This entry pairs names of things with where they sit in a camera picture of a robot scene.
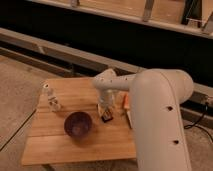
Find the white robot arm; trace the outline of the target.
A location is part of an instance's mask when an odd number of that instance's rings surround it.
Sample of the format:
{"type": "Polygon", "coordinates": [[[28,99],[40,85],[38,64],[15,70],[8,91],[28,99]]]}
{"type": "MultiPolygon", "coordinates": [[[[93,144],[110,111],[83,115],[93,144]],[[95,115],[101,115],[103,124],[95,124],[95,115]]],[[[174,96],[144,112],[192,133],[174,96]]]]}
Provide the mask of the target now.
{"type": "Polygon", "coordinates": [[[146,69],[118,76],[111,69],[93,78],[99,104],[109,90],[129,93],[139,171],[192,171],[180,105],[194,90],[191,76],[178,69],[146,69]]]}

